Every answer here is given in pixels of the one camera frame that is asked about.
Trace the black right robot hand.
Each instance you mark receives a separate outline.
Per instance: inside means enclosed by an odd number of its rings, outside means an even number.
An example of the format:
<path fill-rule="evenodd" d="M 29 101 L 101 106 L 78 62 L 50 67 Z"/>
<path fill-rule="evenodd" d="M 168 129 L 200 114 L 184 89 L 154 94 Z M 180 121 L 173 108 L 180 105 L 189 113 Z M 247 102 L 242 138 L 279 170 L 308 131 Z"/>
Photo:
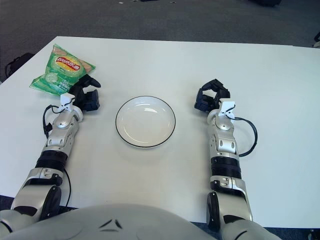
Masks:
<path fill-rule="evenodd" d="M 215 96 L 208 96 L 204 91 L 211 90 Z M 221 99 L 229 99 L 231 94 L 227 88 L 217 79 L 213 79 L 204 84 L 197 92 L 194 108 L 202 112 L 209 113 L 212 110 L 219 109 Z"/>

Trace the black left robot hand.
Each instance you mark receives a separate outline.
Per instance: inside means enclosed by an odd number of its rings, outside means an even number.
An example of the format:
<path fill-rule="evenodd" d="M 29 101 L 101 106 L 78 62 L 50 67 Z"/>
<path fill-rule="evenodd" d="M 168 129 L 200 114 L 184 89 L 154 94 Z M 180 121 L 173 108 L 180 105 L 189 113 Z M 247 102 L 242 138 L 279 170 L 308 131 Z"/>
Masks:
<path fill-rule="evenodd" d="M 77 106 L 82 111 L 96 111 L 100 107 L 98 90 L 84 92 L 84 88 L 93 86 L 100 88 L 101 84 L 88 74 L 82 76 L 68 91 L 74 95 L 74 106 Z"/>

